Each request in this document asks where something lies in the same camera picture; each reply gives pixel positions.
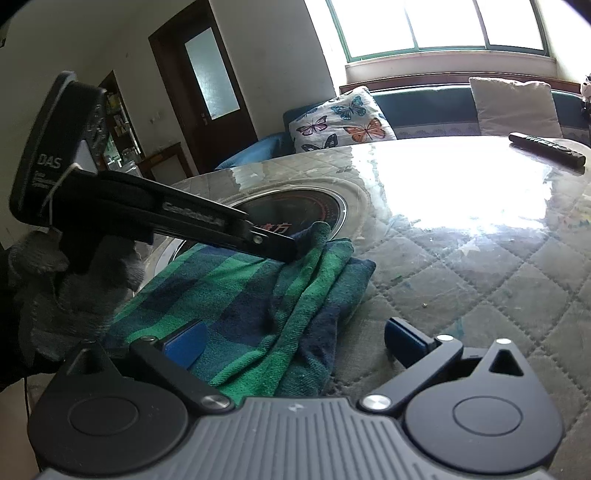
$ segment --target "gray knit glove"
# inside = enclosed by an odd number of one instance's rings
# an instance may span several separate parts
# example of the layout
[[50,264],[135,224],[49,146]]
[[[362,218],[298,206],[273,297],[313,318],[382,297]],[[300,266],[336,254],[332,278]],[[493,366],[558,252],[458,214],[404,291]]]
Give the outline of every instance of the gray knit glove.
[[32,232],[9,253],[9,282],[20,310],[19,346],[30,366],[35,352],[62,360],[81,340],[100,340],[121,306],[139,289],[144,265],[135,242],[106,236],[84,275],[56,274],[69,262],[57,232]]

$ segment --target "white pillow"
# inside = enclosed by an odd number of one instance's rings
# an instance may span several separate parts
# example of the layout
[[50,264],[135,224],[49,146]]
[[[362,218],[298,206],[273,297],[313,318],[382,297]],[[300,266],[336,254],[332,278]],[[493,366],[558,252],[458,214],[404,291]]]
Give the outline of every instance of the white pillow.
[[482,135],[563,137],[547,83],[471,77],[470,88]]
[[333,98],[290,123],[296,153],[357,143],[396,140],[367,87]]

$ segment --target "black remote control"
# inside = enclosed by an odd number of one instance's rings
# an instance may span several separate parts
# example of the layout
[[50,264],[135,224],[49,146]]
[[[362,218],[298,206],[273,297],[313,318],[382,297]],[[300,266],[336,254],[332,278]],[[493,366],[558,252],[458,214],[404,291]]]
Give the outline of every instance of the black remote control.
[[515,145],[532,153],[542,155],[551,160],[561,162],[571,168],[581,168],[585,165],[585,156],[570,148],[563,147],[549,140],[514,132],[509,134],[509,140]]

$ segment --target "window frame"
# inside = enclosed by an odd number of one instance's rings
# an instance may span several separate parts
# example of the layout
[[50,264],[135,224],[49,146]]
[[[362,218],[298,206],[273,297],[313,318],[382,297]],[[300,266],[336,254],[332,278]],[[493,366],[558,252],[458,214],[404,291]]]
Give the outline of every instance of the window frame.
[[540,55],[544,57],[550,56],[550,50],[548,48],[548,41],[544,30],[544,23],[542,21],[542,16],[540,14],[540,10],[538,9],[538,5],[536,4],[535,0],[530,0],[531,8],[534,12],[535,21],[538,25],[538,32],[540,33],[540,39],[542,41],[543,49],[539,50],[537,48],[526,48],[526,47],[513,47],[507,45],[493,45],[488,40],[488,33],[486,32],[486,27],[484,24],[484,19],[482,18],[482,13],[480,11],[480,7],[478,5],[477,0],[472,0],[474,3],[474,8],[476,9],[476,15],[478,16],[478,20],[480,23],[480,28],[482,30],[482,35],[484,37],[485,45],[478,45],[478,46],[451,46],[451,47],[419,47],[417,43],[417,39],[414,35],[413,25],[406,13],[406,9],[404,11],[406,20],[408,23],[408,27],[410,29],[411,36],[413,38],[414,47],[413,48],[405,48],[402,50],[391,50],[391,51],[384,51],[379,53],[372,53],[369,55],[362,55],[359,57],[352,57],[349,51],[349,46],[347,45],[347,39],[345,38],[345,34],[340,26],[339,17],[336,14],[336,10],[332,4],[332,0],[326,0],[326,4],[330,11],[330,16],[332,17],[333,23],[335,24],[336,31],[339,35],[340,43],[343,47],[343,51],[345,52],[345,57],[347,58],[348,63],[353,63],[356,61],[361,60],[372,60],[372,59],[379,59],[383,57],[391,57],[396,55],[401,55],[405,53],[419,53],[425,51],[461,51],[461,50],[481,50],[481,51],[506,51],[512,53],[529,53],[534,55]]

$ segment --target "blue sofa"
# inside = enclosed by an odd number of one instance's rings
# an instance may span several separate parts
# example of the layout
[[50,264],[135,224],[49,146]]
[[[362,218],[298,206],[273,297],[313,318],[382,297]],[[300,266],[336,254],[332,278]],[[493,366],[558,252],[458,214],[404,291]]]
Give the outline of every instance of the blue sofa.
[[[553,90],[558,121],[565,138],[591,146],[589,124],[581,115],[581,100],[574,93]],[[469,85],[422,86],[374,92],[396,137],[480,135],[476,105]],[[283,115],[285,131],[269,135],[220,163],[216,170],[237,167],[295,153],[289,124],[319,105],[306,105]]]

